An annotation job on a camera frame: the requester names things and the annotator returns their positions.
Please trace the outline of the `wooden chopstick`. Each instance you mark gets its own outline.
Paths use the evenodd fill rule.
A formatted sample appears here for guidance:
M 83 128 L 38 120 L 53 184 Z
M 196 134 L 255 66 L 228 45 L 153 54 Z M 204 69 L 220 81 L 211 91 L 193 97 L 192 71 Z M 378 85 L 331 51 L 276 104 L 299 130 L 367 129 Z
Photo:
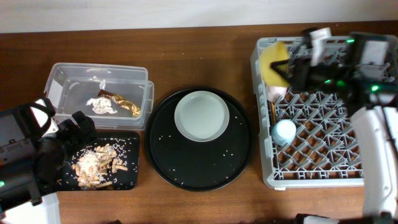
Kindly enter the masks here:
M 271 102 L 271 115 L 272 115 L 272 121 L 274 124 L 277 122 L 277 117 L 276 117 L 276 112 L 275 112 L 275 104 L 274 102 Z

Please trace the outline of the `gold snack wrapper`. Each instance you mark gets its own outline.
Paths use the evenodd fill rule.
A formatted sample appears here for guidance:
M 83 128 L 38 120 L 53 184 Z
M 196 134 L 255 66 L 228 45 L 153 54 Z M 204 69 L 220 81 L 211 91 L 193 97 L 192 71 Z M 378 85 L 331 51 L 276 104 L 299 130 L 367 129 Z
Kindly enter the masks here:
M 108 98 L 111 101 L 115 102 L 120 107 L 129 110 L 133 118 L 137 118 L 141 115 L 141 109 L 138 106 L 136 106 L 133 102 L 123 98 L 121 95 L 110 93 L 106 90 L 100 90 L 98 96 Z

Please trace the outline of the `white tissue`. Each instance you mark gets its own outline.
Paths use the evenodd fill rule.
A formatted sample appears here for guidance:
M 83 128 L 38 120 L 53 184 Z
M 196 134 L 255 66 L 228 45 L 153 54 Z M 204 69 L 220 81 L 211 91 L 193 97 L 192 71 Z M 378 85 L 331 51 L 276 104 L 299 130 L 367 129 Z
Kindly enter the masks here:
M 86 106 L 92 106 L 95 114 L 116 114 L 118 111 L 112 108 L 112 101 L 106 97 L 90 98 Z

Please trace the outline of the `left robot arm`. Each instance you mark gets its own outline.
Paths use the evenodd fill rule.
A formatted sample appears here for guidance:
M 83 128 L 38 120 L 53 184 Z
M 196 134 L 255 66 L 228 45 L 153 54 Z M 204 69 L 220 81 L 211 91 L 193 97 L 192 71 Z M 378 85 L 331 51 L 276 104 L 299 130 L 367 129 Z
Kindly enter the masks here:
M 1 216 L 33 206 L 57 190 L 65 160 L 98 137 L 94 121 L 77 111 L 48 133 L 53 109 L 38 103 L 1 112 Z

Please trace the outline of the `grey dishwasher rack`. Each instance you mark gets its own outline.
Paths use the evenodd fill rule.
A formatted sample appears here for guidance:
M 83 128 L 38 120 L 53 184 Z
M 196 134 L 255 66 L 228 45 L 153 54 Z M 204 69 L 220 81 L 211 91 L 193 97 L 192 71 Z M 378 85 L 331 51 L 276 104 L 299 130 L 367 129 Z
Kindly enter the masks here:
M 397 82 L 397 37 L 387 35 L 391 47 L 380 66 L 367 66 L 368 75 Z M 343 63 L 349 36 L 326 41 L 322 63 Z M 259 108 L 259 146 L 264 183 L 273 189 L 350 187 L 363 184 L 358 139 L 345 102 L 335 93 L 295 91 L 287 84 L 274 84 L 273 60 L 311 56 L 304 37 L 268 37 L 257 41 L 251 56 L 254 93 Z M 275 126 L 266 85 L 287 87 L 274 102 L 277 122 L 291 120 L 295 139 L 278 146 L 271 137 Z

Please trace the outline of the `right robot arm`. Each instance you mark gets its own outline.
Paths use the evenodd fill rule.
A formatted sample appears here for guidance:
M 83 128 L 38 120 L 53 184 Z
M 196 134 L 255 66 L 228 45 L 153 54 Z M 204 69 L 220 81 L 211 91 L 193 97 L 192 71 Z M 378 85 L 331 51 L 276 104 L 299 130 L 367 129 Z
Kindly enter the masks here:
M 361 153 L 365 199 L 355 223 L 397 223 L 397 82 L 366 73 L 384 63 L 386 35 L 351 33 L 343 63 L 327 65 L 321 42 L 311 56 L 273 60 L 270 68 L 295 91 L 337 94 L 346 104 Z

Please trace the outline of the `pink cup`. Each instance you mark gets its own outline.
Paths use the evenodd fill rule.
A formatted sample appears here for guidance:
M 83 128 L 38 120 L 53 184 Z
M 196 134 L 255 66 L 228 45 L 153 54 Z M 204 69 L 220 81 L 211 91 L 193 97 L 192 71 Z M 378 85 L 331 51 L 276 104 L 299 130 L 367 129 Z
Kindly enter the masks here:
M 276 102 L 280 96 L 285 96 L 287 87 L 266 85 L 266 98 L 270 102 Z

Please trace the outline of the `round black tray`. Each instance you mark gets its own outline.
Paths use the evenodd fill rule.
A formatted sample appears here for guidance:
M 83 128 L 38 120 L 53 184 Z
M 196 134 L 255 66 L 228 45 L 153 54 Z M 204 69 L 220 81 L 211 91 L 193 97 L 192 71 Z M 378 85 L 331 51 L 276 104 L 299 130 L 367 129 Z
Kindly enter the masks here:
M 168 183 L 184 190 L 208 191 L 228 185 L 246 168 L 254 150 L 254 130 L 239 101 L 208 87 L 207 91 L 225 101 L 228 127 L 209 142 L 184 137 L 176 127 L 174 112 L 177 103 L 196 90 L 177 91 L 157 105 L 147 122 L 145 149 L 155 171 Z

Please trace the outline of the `light grey plate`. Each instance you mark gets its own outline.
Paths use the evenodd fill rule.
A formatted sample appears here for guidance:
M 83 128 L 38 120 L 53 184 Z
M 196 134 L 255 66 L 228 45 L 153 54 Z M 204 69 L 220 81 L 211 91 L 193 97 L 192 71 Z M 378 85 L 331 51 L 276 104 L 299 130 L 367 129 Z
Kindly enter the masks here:
M 193 91 L 177 103 L 174 121 L 179 132 L 187 139 L 208 142 L 226 131 L 229 109 L 225 100 L 216 93 Z

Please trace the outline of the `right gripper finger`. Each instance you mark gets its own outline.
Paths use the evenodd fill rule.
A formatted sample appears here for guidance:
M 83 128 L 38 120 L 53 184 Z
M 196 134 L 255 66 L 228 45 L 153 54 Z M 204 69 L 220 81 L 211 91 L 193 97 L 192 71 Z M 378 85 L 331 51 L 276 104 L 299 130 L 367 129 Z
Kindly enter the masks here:
M 292 75 L 282 70 L 272 70 L 274 84 L 291 84 Z
M 294 67 L 294 62 L 290 59 L 275 61 L 270 64 L 273 70 L 291 70 Z

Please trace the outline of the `clear plastic bin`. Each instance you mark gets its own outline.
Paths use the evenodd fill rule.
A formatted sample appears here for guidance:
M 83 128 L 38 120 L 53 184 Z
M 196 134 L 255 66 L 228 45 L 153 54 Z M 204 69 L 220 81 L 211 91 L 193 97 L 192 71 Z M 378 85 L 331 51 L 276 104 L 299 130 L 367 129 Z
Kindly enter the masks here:
M 45 93 L 56 122 L 81 111 L 98 129 L 143 130 L 154 103 L 154 84 L 144 67 L 56 63 Z

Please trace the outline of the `blue cup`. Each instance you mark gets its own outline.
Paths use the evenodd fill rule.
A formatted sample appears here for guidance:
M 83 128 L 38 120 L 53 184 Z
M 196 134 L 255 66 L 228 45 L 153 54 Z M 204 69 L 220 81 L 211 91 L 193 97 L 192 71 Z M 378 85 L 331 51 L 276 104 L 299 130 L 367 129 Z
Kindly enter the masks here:
M 271 130 L 271 137 L 274 143 L 278 146 L 290 144 L 295 139 L 296 126 L 289 119 L 282 119 L 278 121 Z

